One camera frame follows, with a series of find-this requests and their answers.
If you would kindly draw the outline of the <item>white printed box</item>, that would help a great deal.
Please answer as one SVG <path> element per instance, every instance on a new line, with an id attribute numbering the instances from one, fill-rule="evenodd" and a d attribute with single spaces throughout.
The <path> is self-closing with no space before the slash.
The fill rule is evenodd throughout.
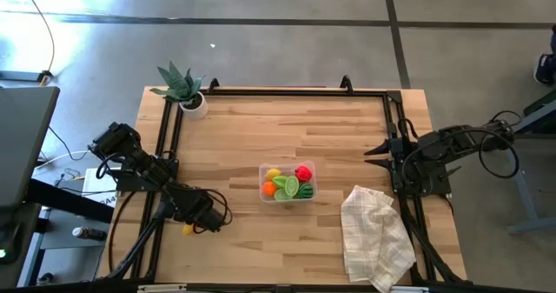
<path id="1" fill-rule="evenodd" d="M 116 182 L 108 174 L 98 179 L 96 169 L 86 169 L 82 196 L 114 208 L 117 200 Z"/>

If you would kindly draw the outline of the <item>white plant pot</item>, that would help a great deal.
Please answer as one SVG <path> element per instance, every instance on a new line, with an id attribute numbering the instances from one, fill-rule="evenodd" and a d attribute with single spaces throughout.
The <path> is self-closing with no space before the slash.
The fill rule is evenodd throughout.
<path id="1" fill-rule="evenodd" d="M 183 115 L 189 120 L 202 119 L 209 111 L 209 105 L 201 92 L 197 92 L 195 98 L 190 100 L 189 104 L 186 101 L 182 101 L 178 103 L 178 106 L 182 110 Z"/>

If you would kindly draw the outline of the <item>white and black bottle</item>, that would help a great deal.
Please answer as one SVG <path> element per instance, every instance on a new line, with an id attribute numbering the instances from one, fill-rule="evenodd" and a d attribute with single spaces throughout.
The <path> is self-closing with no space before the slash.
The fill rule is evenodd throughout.
<path id="1" fill-rule="evenodd" d="M 87 227 L 76 227 L 72 230 L 72 235 L 80 239 L 105 241 L 108 234 L 103 230 L 97 230 Z"/>

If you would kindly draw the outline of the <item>white checked cloth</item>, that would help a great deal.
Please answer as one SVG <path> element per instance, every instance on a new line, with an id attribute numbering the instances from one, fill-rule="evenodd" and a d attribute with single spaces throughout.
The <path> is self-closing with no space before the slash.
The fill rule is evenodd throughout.
<path id="1" fill-rule="evenodd" d="M 394 200 L 354 186 L 341 205 L 344 267 L 352 283 L 367 281 L 389 293 L 416 263 L 414 247 Z"/>

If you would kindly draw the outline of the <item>black aluminium table frame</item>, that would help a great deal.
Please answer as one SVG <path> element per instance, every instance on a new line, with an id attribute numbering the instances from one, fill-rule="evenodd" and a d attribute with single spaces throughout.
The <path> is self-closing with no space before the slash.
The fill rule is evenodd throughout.
<path id="1" fill-rule="evenodd" d="M 207 100 L 208 114 L 190 121 L 145 90 L 134 127 L 147 152 L 176 153 L 179 181 L 219 190 L 233 222 L 189 236 L 165 223 L 131 276 L 189 290 L 368 290 L 344 270 L 341 204 L 355 185 L 391 192 L 387 171 L 366 152 L 393 135 L 399 117 L 421 134 L 432 129 L 424 91 L 217 87 Z M 261 200 L 262 164 L 306 161 L 316 168 L 313 201 Z"/>

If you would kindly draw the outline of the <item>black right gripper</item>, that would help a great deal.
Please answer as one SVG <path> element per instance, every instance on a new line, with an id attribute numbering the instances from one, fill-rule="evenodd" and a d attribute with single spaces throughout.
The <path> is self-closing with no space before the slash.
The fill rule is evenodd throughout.
<path id="1" fill-rule="evenodd" d="M 382 159 L 367 159 L 366 163 L 382 167 L 389 170 L 391 182 L 394 190 L 403 188 L 404 183 L 401 175 L 401 166 L 407 159 L 407 156 L 412 152 L 413 147 L 408 137 L 399 137 L 392 140 L 385 139 L 384 142 L 374 149 L 368 150 L 364 153 L 365 156 L 381 155 L 390 152 L 392 160 L 387 158 Z"/>

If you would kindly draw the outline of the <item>blue-gray desk frame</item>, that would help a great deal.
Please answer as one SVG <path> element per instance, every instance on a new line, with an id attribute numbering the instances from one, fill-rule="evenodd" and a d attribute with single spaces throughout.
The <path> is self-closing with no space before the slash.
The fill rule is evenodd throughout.
<path id="1" fill-rule="evenodd" d="M 109 226 L 60 210 L 42 210 L 40 217 L 49 221 L 49 230 L 31 238 L 17 285 L 35 284 L 45 273 L 54 276 L 54 284 L 94 279 L 104 242 L 76 238 L 72 230 L 86 227 L 106 232 Z"/>
<path id="2" fill-rule="evenodd" d="M 526 220 L 507 227 L 510 234 L 556 228 L 556 90 L 524 108 L 514 128 L 519 163 L 514 177 Z"/>

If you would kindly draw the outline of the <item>green leafy plant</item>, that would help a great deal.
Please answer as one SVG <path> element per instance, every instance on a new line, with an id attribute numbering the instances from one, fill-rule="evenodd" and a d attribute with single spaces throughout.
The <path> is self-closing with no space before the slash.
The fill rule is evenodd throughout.
<path id="1" fill-rule="evenodd" d="M 191 69 L 188 69 L 184 76 L 172 62 L 169 62 L 169 67 L 167 69 L 158 67 L 157 70 L 162 80 L 166 83 L 167 89 L 161 90 L 152 88 L 150 89 L 151 92 L 187 105 L 192 104 L 197 99 L 202 86 L 203 77 L 193 78 Z"/>

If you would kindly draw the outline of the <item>black desk crossbar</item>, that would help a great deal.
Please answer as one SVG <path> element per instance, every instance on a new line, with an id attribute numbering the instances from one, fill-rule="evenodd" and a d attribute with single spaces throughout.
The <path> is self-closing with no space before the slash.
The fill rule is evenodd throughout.
<path id="1" fill-rule="evenodd" d="M 110 223 L 113 216 L 113 209 L 106 204 L 78 196 L 36 179 L 30 179 L 23 200 L 102 223 Z"/>

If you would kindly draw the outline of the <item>person's foot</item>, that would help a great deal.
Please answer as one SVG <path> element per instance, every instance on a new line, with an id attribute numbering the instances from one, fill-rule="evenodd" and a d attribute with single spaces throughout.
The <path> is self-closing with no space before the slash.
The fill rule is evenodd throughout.
<path id="1" fill-rule="evenodd" d="M 556 24 L 551 27 L 550 54 L 541 54 L 534 68 L 533 79 L 548 87 L 556 85 Z"/>

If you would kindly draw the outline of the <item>clear plastic tupperware container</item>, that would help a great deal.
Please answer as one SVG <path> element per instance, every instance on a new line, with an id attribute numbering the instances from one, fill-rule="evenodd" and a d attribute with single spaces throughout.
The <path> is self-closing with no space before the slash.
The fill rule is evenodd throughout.
<path id="1" fill-rule="evenodd" d="M 268 180 L 265 178 L 265 175 L 269 169 L 276 168 L 281 171 L 281 176 L 294 176 L 295 169 L 300 165 L 305 165 L 306 167 L 310 168 L 313 172 L 313 177 L 309 182 L 303 183 L 311 183 L 314 187 L 314 196 L 309 199 L 300 199 L 297 194 L 293 196 L 292 200 L 289 201 L 275 201 L 274 197 L 265 196 L 262 193 L 262 185 L 267 182 Z M 302 163 L 291 163 L 291 164 L 268 164 L 263 163 L 259 167 L 259 193 L 260 198 L 265 203 L 302 203 L 302 202 L 309 202 L 315 200 L 317 196 L 317 183 L 316 183 L 316 168 L 311 161 L 305 161 Z"/>

